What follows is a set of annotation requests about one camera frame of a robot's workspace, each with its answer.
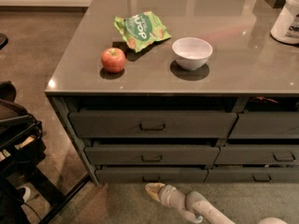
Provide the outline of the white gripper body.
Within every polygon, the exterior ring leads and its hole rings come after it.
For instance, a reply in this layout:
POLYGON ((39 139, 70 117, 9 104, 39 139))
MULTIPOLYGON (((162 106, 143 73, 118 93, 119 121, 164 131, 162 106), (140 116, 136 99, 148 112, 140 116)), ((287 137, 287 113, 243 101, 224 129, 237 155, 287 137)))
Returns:
POLYGON ((164 186, 159 191, 161 203, 167 207, 184 208, 186 206, 186 194, 171 185, 164 186))

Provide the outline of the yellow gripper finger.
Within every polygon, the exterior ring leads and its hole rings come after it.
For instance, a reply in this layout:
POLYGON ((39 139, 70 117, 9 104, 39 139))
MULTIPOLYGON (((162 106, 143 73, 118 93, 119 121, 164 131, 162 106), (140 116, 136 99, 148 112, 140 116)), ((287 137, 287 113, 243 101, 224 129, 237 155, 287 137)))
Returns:
POLYGON ((148 195, 155 201, 159 202, 161 200, 159 192, 164 188, 163 183, 148 183, 145 187, 148 195))

